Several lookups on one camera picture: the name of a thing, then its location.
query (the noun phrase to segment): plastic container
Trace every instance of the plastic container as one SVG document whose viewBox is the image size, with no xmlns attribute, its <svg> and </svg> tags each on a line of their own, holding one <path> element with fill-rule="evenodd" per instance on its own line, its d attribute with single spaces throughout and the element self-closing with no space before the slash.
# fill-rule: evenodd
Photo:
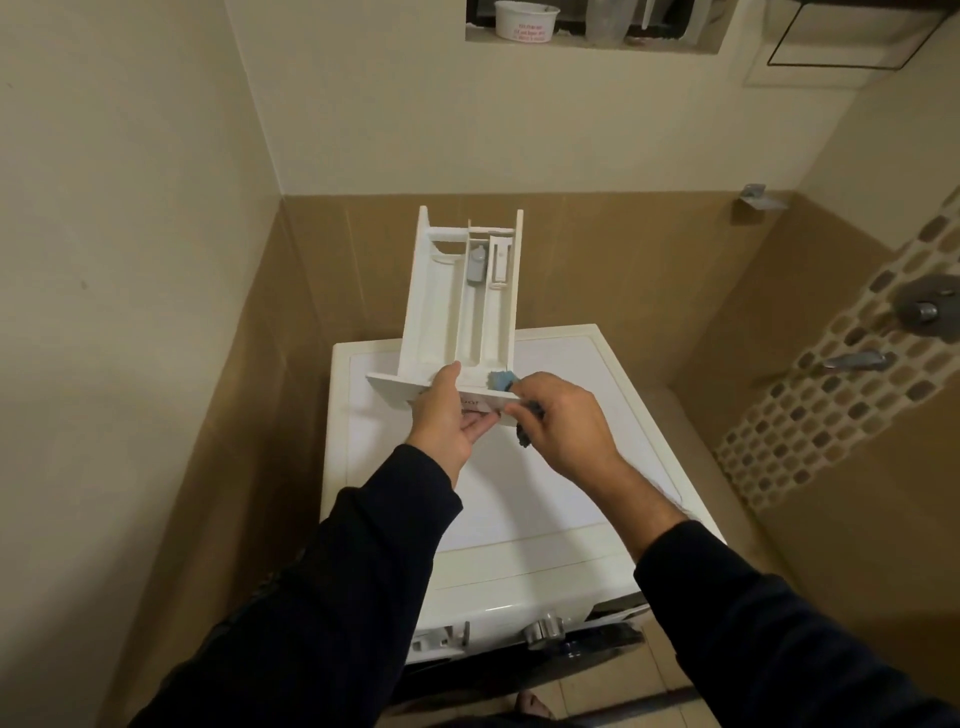
<svg viewBox="0 0 960 728">
<path fill-rule="evenodd" d="M 601 48 L 620 45 L 630 30 L 637 0 L 588 0 L 587 42 Z"/>
<path fill-rule="evenodd" d="M 553 26 L 557 22 L 560 8 L 540 3 L 518 3 L 513 0 L 496 0 L 493 5 L 496 7 L 498 36 L 521 43 L 546 43 L 553 37 Z"/>
</svg>

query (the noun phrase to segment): right hand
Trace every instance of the right hand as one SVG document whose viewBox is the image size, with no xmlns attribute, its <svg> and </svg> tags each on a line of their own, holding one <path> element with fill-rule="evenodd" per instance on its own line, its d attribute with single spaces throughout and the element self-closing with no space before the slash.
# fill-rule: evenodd
<svg viewBox="0 0 960 728">
<path fill-rule="evenodd" d="M 607 474 L 622 465 L 607 418 L 596 397 L 582 387 L 546 372 L 526 376 L 510 389 L 544 410 L 543 420 L 522 404 L 504 407 L 523 425 L 537 452 L 563 477 L 585 491 L 600 487 Z"/>
</svg>

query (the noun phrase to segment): black jacket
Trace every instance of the black jacket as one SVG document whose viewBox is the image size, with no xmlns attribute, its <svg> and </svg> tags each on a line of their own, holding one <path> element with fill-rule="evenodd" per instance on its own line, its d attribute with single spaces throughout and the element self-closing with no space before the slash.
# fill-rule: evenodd
<svg viewBox="0 0 960 728">
<path fill-rule="evenodd" d="M 437 544 L 462 507 L 440 466 L 401 445 L 366 485 L 340 493 L 298 562 L 216 626 L 132 725 L 373 725 L 403 668 Z M 948 705 L 697 522 L 654 542 L 635 578 L 728 728 L 960 726 Z"/>
</svg>

